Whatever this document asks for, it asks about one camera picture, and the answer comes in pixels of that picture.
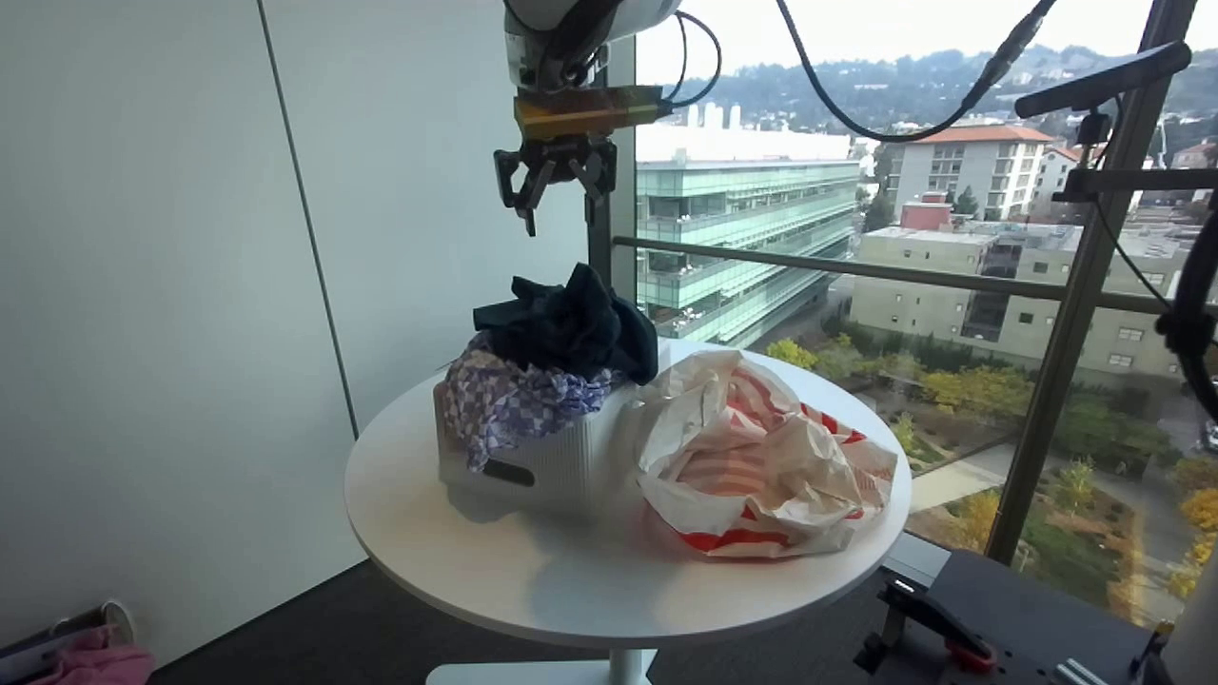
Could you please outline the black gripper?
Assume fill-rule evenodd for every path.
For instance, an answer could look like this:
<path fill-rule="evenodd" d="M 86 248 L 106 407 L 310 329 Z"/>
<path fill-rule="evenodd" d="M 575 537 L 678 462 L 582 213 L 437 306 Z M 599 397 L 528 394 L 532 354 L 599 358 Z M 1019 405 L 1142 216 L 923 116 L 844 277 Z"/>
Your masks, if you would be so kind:
<path fill-rule="evenodd" d="M 503 205 L 527 220 L 527 232 L 536 232 L 556 158 L 588 149 L 579 182 L 589 197 L 604 197 L 617 191 L 617 145 L 604 137 L 670 116 L 658 87 L 603 85 L 604 56 L 603 38 L 513 33 L 508 42 L 521 145 L 494 151 L 494 180 Z"/>

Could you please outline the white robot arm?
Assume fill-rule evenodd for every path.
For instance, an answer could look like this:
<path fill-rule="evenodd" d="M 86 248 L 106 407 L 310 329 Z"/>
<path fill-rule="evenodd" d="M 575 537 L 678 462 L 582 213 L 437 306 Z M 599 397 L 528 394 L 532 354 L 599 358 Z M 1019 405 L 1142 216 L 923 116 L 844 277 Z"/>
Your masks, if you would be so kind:
<path fill-rule="evenodd" d="M 615 133 L 658 121 L 676 102 L 649 85 L 603 81 L 604 52 L 670 21 L 682 0 L 503 0 L 519 149 L 494 151 L 498 197 L 536 232 L 554 182 L 579 182 L 589 203 L 617 186 Z"/>

